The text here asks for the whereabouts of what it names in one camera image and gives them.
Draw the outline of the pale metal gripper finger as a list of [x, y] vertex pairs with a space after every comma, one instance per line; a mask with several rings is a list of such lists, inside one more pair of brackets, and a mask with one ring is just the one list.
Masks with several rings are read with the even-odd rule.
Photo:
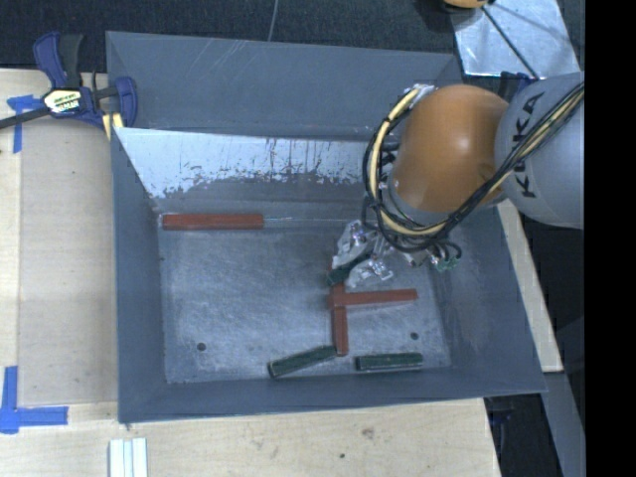
[[360, 220], [347, 223], [337, 241], [337, 251], [332, 257], [332, 268], [342, 268], [354, 261], [367, 248], [368, 243], [368, 232]]
[[382, 258], [371, 257], [356, 264], [345, 279], [349, 289], [361, 288], [369, 284], [377, 284], [394, 277], [394, 272]]

